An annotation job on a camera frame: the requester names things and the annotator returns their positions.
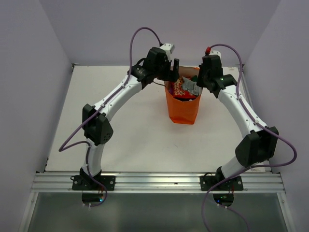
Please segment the silver grey snack packet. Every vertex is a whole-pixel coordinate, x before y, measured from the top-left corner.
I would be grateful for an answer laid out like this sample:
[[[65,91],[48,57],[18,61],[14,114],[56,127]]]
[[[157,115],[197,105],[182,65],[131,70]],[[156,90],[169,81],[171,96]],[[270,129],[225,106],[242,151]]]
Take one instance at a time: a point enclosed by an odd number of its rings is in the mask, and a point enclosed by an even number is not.
[[[183,77],[182,89],[195,96],[200,94],[200,88],[197,83],[186,77]]]

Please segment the red snack packet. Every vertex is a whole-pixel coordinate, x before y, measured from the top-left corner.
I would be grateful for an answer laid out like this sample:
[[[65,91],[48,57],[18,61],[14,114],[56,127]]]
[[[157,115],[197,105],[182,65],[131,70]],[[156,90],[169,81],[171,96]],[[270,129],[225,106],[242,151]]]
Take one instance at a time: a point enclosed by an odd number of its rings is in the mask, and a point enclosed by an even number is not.
[[[176,82],[171,83],[171,95],[177,99],[194,99],[196,95],[190,93],[188,90],[184,90],[182,85],[184,79],[180,77]]]

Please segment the orange paper bag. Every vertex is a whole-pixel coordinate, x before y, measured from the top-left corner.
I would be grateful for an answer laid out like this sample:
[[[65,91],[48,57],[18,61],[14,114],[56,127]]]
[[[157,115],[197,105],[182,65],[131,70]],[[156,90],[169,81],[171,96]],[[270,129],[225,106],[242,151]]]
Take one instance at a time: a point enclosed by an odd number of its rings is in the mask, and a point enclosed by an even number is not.
[[[179,78],[186,77],[197,82],[198,72],[198,67],[180,66]],[[165,88],[169,118],[174,123],[193,125],[199,110],[202,88],[199,87],[200,94],[194,99],[177,99],[171,95],[171,83],[172,82],[164,81],[159,84]]]

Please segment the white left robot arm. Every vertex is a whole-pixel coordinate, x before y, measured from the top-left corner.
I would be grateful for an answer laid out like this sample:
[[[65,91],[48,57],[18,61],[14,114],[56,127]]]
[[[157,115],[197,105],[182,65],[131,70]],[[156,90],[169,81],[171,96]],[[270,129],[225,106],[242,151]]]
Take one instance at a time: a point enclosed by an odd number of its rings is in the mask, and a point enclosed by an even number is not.
[[[90,143],[82,167],[87,174],[83,184],[88,189],[99,187],[102,153],[113,135],[110,121],[117,111],[155,79],[176,82],[179,78],[179,60],[171,59],[174,48],[172,43],[152,47],[145,58],[129,68],[125,78],[110,94],[93,106],[86,104],[83,107],[82,126],[84,136]]]

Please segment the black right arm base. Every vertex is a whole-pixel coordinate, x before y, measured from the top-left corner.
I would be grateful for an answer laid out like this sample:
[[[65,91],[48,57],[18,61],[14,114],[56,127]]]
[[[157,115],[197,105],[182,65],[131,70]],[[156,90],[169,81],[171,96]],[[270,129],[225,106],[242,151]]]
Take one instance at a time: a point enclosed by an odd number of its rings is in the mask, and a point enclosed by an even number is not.
[[[211,187],[215,186],[213,191],[243,191],[243,183],[240,176],[229,178],[221,184],[219,182],[225,180],[221,171],[221,167],[216,170],[216,173],[205,173],[199,177],[200,188],[202,191],[208,191]]]

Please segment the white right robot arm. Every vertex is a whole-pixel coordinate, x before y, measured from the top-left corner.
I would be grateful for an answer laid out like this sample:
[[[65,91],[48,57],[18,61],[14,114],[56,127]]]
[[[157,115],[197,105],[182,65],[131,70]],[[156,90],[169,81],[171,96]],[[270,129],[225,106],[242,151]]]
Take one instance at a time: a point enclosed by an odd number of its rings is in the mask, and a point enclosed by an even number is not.
[[[223,74],[219,55],[205,55],[199,65],[197,85],[206,88],[226,107],[239,127],[242,140],[235,148],[235,156],[216,171],[215,184],[219,189],[232,185],[232,176],[257,163],[274,156],[277,137],[263,130],[261,126],[278,135],[276,127],[268,127],[249,106],[237,89],[237,81]]]

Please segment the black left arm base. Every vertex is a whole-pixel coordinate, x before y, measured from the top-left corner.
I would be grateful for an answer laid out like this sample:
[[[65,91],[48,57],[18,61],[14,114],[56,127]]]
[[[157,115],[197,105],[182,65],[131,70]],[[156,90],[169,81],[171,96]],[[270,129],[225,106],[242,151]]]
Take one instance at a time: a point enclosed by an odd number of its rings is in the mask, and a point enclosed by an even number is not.
[[[70,177],[73,182],[72,190],[104,190],[113,191],[116,181],[115,175],[101,175],[99,172],[97,175],[91,177],[82,168],[79,174]]]

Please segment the aluminium table edge rail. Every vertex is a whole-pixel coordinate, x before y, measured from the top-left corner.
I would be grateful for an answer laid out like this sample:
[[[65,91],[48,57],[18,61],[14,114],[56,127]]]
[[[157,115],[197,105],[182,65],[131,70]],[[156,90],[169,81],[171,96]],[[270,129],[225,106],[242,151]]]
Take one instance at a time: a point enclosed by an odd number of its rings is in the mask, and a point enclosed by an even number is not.
[[[249,89],[248,89],[248,86],[247,86],[247,83],[246,83],[246,79],[245,79],[245,76],[244,76],[244,71],[243,71],[243,69],[241,69],[241,67],[243,68],[243,65],[237,64],[237,68],[239,70],[239,74],[241,75],[241,81],[240,81],[240,84],[239,84],[239,89],[242,92],[244,98],[246,99],[248,105],[253,110],[254,115],[255,115],[255,119],[257,119],[258,122],[261,123],[261,119],[256,114],[256,112],[254,111],[253,102],[252,102],[252,99],[251,99],[251,96],[250,96],[250,93],[249,93]]]

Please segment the aluminium front mounting rail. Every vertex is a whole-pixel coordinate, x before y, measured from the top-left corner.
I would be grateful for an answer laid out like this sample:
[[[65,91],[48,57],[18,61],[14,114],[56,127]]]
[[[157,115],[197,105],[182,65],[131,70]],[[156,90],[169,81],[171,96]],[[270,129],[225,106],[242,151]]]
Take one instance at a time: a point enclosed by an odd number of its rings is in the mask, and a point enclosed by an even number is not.
[[[35,174],[31,192],[69,193],[73,191],[76,172],[45,172]],[[202,173],[173,172],[105,172],[111,193],[205,193],[206,182]],[[234,181],[222,184],[223,192],[284,193],[280,174],[271,172],[243,173]]]

